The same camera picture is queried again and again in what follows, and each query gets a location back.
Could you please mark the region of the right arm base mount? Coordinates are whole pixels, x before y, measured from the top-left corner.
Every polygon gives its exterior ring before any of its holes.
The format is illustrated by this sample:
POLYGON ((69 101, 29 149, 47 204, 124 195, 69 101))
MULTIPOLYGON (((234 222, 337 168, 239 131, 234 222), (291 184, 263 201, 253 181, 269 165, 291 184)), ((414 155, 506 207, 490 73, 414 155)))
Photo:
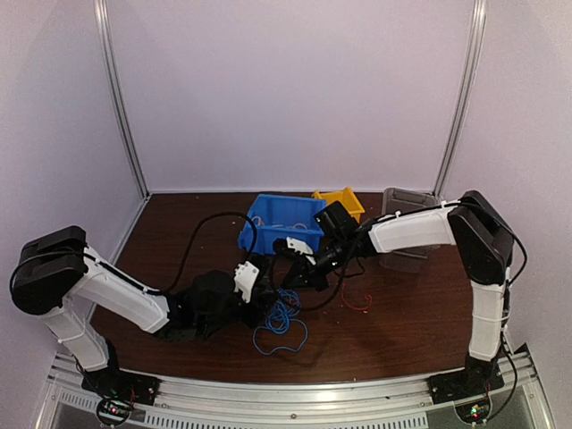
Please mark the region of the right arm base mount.
POLYGON ((427 383, 433 404, 484 395, 504 386, 497 357, 482 360, 469 354, 461 369, 432 375, 427 383))

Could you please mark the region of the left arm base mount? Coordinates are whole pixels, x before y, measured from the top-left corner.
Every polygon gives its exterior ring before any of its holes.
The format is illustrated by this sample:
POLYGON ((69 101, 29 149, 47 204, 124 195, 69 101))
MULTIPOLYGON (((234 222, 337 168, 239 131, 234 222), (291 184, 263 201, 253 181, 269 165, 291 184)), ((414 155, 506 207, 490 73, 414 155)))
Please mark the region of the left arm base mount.
POLYGON ((114 345, 107 341, 106 346, 109 355, 107 367, 91 372, 81 368, 83 376, 81 387, 95 392, 101 398, 153 406, 160 384, 159 379, 121 370, 114 345))

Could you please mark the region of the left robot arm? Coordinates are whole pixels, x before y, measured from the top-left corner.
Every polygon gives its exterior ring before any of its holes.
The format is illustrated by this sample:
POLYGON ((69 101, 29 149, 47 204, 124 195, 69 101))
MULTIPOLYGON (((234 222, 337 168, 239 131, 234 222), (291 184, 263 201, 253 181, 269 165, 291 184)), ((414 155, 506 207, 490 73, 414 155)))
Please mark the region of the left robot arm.
POLYGON ((237 322, 260 323, 278 299, 262 281, 259 261, 233 274, 213 270, 170 293, 134 279, 103 259, 72 225, 26 243, 9 281, 13 304, 42 319, 95 384, 110 397, 123 395, 128 376, 118 369, 111 342, 76 312, 76 297, 89 300, 161 340, 206 339, 237 322))

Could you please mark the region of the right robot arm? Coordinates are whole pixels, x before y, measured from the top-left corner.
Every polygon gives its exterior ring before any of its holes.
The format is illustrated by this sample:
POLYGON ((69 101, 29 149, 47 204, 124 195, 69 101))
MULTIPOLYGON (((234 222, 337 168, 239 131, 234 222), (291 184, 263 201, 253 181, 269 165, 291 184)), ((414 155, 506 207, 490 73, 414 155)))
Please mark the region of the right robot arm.
POLYGON ((364 321, 343 317, 335 327, 334 373, 373 380, 456 368, 458 387, 470 395, 492 380, 509 317, 517 238, 479 192, 365 223, 333 203, 316 221, 328 243, 297 256, 291 273, 318 289, 329 274, 344 281, 353 259, 436 250, 419 274, 378 269, 365 279, 374 303, 364 321))

